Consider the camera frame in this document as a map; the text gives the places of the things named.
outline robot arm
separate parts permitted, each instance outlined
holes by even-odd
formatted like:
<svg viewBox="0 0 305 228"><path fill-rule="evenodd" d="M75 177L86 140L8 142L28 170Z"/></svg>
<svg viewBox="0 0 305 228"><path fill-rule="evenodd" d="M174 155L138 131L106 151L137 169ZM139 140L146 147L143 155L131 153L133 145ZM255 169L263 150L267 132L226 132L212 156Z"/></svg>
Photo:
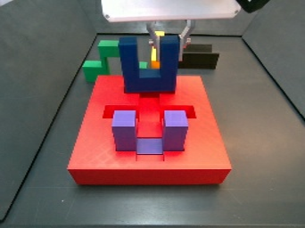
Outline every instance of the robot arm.
<svg viewBox="0 0 305 228"><path fill-rule="evenodd" d="M230 19L241 11L248 12L264 6L269 0L102 0L103 16L110 22L146 21L152 36L149 43L160 51L160 37L156 32L157 20L186 20L180 34L180 61L184 48L192 42L190 34L196 20Z"/></svg>

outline red base platform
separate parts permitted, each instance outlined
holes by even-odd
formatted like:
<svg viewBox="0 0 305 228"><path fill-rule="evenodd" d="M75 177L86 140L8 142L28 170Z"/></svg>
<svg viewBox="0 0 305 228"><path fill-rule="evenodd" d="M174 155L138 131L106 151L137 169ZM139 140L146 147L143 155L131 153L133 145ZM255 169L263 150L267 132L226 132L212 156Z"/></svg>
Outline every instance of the red base platform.
<svg viewBox="0 0 305 228"><path fill-rule="evenodd" d="M137 110L138 137L160 137L164 110L186 110L185 151L165 151L164 155L117 152L111 128L115 110ZM125 94L122 76L99 77L69 170L78 184L222 183L232 164L201 77L178 77L174 94L141 95Z"/></svg>

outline blue block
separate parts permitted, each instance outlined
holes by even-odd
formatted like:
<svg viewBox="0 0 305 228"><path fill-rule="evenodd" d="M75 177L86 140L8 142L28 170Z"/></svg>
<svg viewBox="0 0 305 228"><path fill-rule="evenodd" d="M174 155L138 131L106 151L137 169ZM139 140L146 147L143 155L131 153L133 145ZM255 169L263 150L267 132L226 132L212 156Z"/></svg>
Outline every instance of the blue block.
<svg viewBox="0 0 305 228"><path fill-rule="evenodd" d="M137 38L119 39L122 71L127 93L174 92L180 62L180 37L161 38L161 69L139 69Z"/></svg>
<svg viewBox="0 0 305 228"><path fill-rule="evenodd" d="M117 151L137 151L137 112L134 110L114 112L113 134Z"/></svg>
<svg viewBox="0 0 305 228"><path fill-rule="evenodd" d="M162 139L161 138L141 138L138 139L137 142L137 154L164 154L164 149L162 149Z"/></svg>
<svg viewBox="0 0 305 228"><path fill-rule="evenodd" d="M185 151L189 121L185 110L166 110L164 124L164 151Z"/></svg>

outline black wall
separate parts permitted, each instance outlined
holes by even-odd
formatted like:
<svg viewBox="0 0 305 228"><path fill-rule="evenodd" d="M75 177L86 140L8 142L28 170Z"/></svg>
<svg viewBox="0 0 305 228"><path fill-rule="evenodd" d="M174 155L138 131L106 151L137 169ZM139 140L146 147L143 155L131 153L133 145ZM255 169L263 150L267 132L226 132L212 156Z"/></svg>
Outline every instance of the black wall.
<svg viewBox="0 0 305 228"><path fill-rule="evenodd" d="M0 220L95 35L78 1L0 7Z"/></svg>
<svg viewBox="0 0 305 228"><path fill-rule="evenodd" d="M273 0L259 13L244 40L305 117L305 1Z"/></svg>

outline yellow block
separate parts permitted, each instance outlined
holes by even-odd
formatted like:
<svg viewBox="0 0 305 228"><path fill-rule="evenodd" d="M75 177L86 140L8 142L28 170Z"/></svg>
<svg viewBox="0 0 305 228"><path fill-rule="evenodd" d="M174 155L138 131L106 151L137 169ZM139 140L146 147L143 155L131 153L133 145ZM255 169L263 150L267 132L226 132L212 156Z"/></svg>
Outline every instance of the yellow block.
<svg viewBox="0 0 305 228"><path fill-rule="evenodd" d="M160 37L164 37L166 35L166 33L165 33L165 31L157 31L157 35ZM160 69L158 52L157 52L157 48L154 46L152 47L150 68Z"/></svg>

